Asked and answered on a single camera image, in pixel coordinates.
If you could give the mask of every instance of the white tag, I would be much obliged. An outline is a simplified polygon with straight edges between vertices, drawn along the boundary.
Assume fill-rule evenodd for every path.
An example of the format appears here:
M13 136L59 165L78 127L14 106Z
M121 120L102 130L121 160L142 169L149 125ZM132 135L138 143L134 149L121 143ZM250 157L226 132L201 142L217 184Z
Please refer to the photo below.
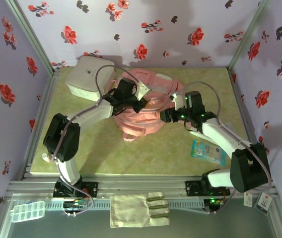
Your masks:
M269 195L263 192L258 199L256 207L263 213L267 214L270 208L271 202L272 202L272 197L270 197Z
M252 194L244 193L244 206L252 207Z

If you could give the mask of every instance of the beige glove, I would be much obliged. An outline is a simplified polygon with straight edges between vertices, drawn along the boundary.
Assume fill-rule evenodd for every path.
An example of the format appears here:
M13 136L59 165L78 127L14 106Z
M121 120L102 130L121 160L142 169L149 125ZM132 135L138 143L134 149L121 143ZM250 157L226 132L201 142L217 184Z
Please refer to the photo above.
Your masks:
M170 224L162 192L111 196L110 227L149 227Z

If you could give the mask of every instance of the white robotic arm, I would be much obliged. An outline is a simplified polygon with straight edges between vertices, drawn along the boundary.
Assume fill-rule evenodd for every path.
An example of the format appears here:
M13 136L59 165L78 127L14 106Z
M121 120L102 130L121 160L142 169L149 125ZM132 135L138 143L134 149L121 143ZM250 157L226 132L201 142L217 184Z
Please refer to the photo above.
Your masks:
M203 174L202 184L206 189L212 187L234 187L245 192L268 182L269 164L263 145L243 140L220 121L212 112L206 112L199 92L185 94L186 105L173 95L175 108L160 113L164 122L190 123L192 134L198 135L219 145L231 158L231 168L215 170Z
M61 180L71 185L75 185L81 180L74 158L78 150L80 130L85 130L105 118L115 116L128 107L138 113L146 106L147 101L143 97L149 91L150 88L144 83L140 81L134 83L130 79L123 78L117 88L103 95L101 101L91 108L73 115L56 114L53 117L44 138L44 145L50 154L56 153ZM57 148L67 124L69 125L61 146Z

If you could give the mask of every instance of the purple flower wall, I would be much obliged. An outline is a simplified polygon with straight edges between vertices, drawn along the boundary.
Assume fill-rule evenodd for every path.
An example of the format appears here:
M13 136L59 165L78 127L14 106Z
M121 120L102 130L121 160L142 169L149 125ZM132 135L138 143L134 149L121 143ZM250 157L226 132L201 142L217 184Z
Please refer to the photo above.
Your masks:
M234 87L243 95L248 124L266 145L282 200L282 1L272 1L249 46L234 69Z
M116 65L226 67L259 0L18 2L53 65L98 51Z
M26 152L48 72L0 0L0 204Z

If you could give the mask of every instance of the white box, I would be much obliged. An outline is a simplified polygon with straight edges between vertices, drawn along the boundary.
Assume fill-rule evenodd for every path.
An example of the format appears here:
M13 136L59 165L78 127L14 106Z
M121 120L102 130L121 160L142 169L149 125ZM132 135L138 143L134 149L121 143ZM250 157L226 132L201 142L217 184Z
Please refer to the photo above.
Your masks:
M82 56L65 83L70 92L75 96L92 101L99 100L95 77L97 70L104 65L114 65L113 62L92 56ZM113 67L103 68L98 74L98 85L102 95L108 92L113 80L116 79L116 71Z

